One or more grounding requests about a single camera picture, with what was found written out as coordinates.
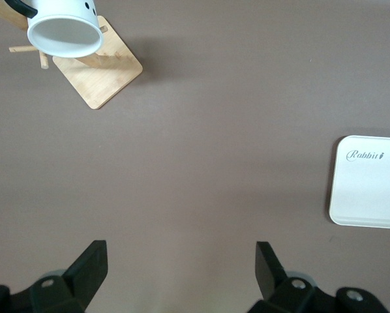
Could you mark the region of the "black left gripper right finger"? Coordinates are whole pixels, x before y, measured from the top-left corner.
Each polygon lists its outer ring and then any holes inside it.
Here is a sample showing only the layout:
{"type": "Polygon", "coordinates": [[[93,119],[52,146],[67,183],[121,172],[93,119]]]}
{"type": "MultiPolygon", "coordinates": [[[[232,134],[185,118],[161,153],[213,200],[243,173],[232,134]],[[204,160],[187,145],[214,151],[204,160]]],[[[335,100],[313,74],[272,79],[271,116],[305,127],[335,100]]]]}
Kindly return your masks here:
{"type": "Polygon", "coordinates": [[[308,312],[315,289],[307,280],[288,276],[268,242],[256,243],[255,275],[262,293],[250,312],[308,312]]]}

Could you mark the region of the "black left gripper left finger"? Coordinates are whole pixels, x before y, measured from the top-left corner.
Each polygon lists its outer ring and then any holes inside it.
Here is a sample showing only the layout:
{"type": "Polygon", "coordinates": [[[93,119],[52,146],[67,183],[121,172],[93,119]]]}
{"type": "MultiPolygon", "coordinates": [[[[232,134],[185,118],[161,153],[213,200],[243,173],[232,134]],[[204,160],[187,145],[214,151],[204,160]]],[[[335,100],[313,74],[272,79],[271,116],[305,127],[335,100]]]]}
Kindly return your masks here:
{"type": "Polygon", "coordinates": [[[107,243],[93,241],[62,275],[45,276],[30,287],[33,312],[85,312],[107,274],[107,243]]]}

